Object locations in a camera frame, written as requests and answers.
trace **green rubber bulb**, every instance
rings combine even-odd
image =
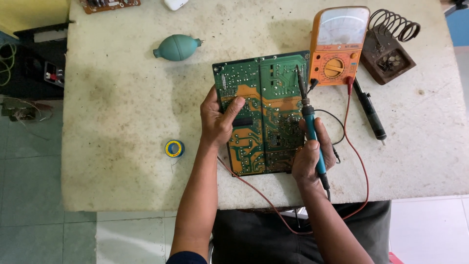
[[[186,35],[172,35],[153,50],[153,55],[156,58],[163,57],[169,61],[183,61],[189,58],[196,51],[196,48],[201,46],[202,42],[204,40],[193,39]]]

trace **speckled countertop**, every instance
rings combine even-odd
[[[356,98],[349,136],[370,176],[370,200],[469,193],[469,130],[453,46],[438,0],[195,1],[169,11],[160,0],[87,15],[72,1],[62,137],[62,193],[68,210],[175,210],[200,137],[199,105],[214,80],[211,64],[309,49],[314,15],[350,4],[386,8],[422,25],[403,47],[417,66],[387,85],[359,67],[388,134],[373,132]],[[206,42],[183,62],[155,59],[172,34]],[[316,88],[313,105],[340,119],[345,87]],[[341,129],[323,118],[332,140]],[[184,142],[179,161],[166,156],[170,139]],[[366,188],[359,160],[344,142],[342,164],[328,173],[333,202],[358,202]],[[227,156],[226,148],[220,150]],[[245,177],[278,206],[301,199],[291,175]],[[268,204],[219,164],[219,207]]]

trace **person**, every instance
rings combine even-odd
[[[315,171],[319,149],[326,168],[335,164],[331,140],[320,118],[315,120],[318,141],[308,140],[295,155],[292,176],[308,212],[310,225],[292,233],[277,214],[217,210],[217,155],[232,134],[232,122],[245,104],[236,97],[224,114],[219,111],[215,86],[200,106],[202,136],[194,167],[182,195],[176,216],[174,239],[168,264],[199,264],[209,259],[213,234],[212,263],[334,263],[388,264],[390,201],[369,202],[347,218],[361,204],[332,205]],[[305,131],[304,120],[300,127]]]

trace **orange multimeter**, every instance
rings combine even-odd
[[[346,84],[355,78],[363,48],[370,10],[367,7],[338,7],[314,17],[311,36],[310,78],[317,85]]]

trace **green circuit board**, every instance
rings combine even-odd
[[[237,175],[291,171],[293,157],[304,145],[298,126],[302,104],[295,67],[308,80],[309,58],[309,51],[301,51],[213,64],[221,111],[236,96],[246,99],[227,144],[231,169]]]

